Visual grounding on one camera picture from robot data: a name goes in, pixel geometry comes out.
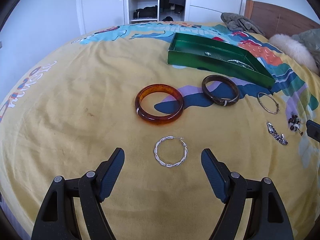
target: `closet shelf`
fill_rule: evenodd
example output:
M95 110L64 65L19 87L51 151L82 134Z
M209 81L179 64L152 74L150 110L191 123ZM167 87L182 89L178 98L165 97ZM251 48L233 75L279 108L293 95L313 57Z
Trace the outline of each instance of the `closet shelf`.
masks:
M142 21L157 21L158 19L154 18L154 19L134 19L134 20L131 20L132 22L142 22Z

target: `orange scale print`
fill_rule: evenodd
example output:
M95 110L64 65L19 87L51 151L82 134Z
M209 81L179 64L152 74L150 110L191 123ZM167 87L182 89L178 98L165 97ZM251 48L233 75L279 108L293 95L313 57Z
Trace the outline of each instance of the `orange scale print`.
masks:
M249 51L255 57L264 58L265 61L270 65L278 66L278 65L283 63L281 58L276 56L273 53L273 51L271 51L267 47L254 46L254 45L252 45L250 43L241 43L241 44L239 44L239 47L241 47L243 49L246 49L247 51Z

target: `headboard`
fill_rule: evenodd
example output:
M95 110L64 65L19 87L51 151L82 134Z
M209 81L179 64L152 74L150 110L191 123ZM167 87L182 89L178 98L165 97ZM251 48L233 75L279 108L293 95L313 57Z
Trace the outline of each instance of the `headboard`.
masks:
M320 28L320 24L295 11L252 0L246 1L244 16L258 25L266 34L267 39L276 33L292 36Z

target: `green tray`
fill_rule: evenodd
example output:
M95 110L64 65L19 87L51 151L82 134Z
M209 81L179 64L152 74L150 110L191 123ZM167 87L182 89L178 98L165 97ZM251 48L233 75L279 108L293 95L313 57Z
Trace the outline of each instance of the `green tray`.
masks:
M230 59L240 60L251 69L227 62ZM265 67L247 50L191 34L174 34L168 51L168 64L209 70L265 88L271 88L275 83Z

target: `dark brown bangle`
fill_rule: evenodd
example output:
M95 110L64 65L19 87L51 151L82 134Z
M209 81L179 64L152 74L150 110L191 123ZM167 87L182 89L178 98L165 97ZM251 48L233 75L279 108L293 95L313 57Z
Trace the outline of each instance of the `dark brown bangle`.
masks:
M146 111L144 111L140 105L141 101L147 95L154 93L154 92L164 92L169 95L172 95L179 102L179 107L178 107L177 111L175 111L172 114L166 115L166 116L155 116L155 115L148 114ZM172 121L176 120L178 117L180 117L180 115L182 114L183 109L184 109L184 102L183 102L182 95L175 88L168 86L168 85L164 85L164 84L153 84L153 85L150 85L150 86L143 88L138 93L138 95L136 96L136 100L135 100L135 107L136 107L136 111L137 111L138 116L140 116L143 120L154 123L154 124L163 124L163 123L172 122Z
M231 89L233 90L236 97L233 99L222 99L222 98L218 98L218 97L212 95L206 86L206 84L210 81L220 81L222 83L227 84L228 86L231 87ZM237 85L234 84L230 79L223 77L223 76L220 76L220 75L210 75L210 76L205 77L204 80L202 81L202 91L211 101L213 101L214 103L216 103L219 106L231 106L231 105L235 104L236 102L238 102L239 97L240 97L240 92L239 92Z

